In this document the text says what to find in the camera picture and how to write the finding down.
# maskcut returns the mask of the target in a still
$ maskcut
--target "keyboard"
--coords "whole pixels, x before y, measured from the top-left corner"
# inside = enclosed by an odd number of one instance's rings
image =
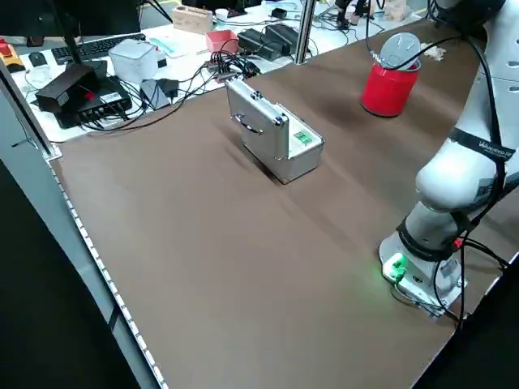
[[[146,36],[143,33],[131,34],[125,36],[117,36],[114,38],[106,38],[100,41],[87,42],[83,45],[78,45],[79,56],[81,59],[95,59],[108,56],[108,50],[118,45],[125,39],[135,39],[136,41],[146,41]],[[56,59],[58,65],[63,65],[72,61],[72,56],[68,51],[68,47],[58,47],[52,49],[52,54]]]

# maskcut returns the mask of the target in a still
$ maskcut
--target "brown table surface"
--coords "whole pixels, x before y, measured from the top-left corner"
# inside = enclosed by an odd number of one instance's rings
[[[400,388],[421,374],[453,325],[396,301],[376,252],[475,75],[467,45],[444,47],[394,119],[358,103],[364,42],[252,79],[328,141],[319,168],[288,186],[244,150],[224,90],[145,129],[61,146],[54,168],[169,387]],[[512,208],[509,196],[474,234],[506,258],[519,246]],[[469,310],[497,274],[470,251]]]

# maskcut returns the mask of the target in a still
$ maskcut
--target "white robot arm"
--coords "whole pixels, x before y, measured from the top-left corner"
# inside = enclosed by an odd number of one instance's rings
[[[458,7],[462,18],[475,3],[437,0],[441,10]],[[380,245],[384,276],[395,282],[395,262],[400,266],[399,261],[407,259],[407,272],[403,279],[398,279],[399,287],[408,297],[430,306],[433,314],[443,313],[435,308],[439,305],[436,293],[445,306],[450,306],[465,285],[453,241],[464,231],[463,223],[488,203],[495,181],[496,159],[505,165],[504,194],[519,186],[519,152],[515,152],[519,148],[516,112],[519,110],[519,0],[487,0],[487,3],[495,7],[488,9],[492,19],[485,24],[486,57],[501,147],[491,141],[489,93],[480,67],[455,128],[416,177],[420,201],[397,231]],[[473,20],[467,23],[474,25]]]

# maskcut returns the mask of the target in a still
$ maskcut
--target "case handle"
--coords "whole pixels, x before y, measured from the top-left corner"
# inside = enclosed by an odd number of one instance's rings
[[[251,126],[249,126],[248,124],[244,123],[243,122],[243,118],[245,117],[245,115],[241,114],[241,113],[235,113],[233,115],[233,119],[240,123],[243,127],[245,127],[247,130],[249,130],[250,132],[256,134],[256,135],[261,135],[263,134],[263,131],[262,130],[255,130],[254,128],[252,128]]]

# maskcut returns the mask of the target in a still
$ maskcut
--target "green indicator light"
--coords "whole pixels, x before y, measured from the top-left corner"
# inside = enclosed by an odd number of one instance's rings
[[[402,253],[395,253],[385,264],[384,272],[396,282],[400,282],[407,273],[407,258]]]
[[[303,131],[299,131],[297,134],[294,134],[294,137],[305,145],[311,143],[311,137],[305,134]]]

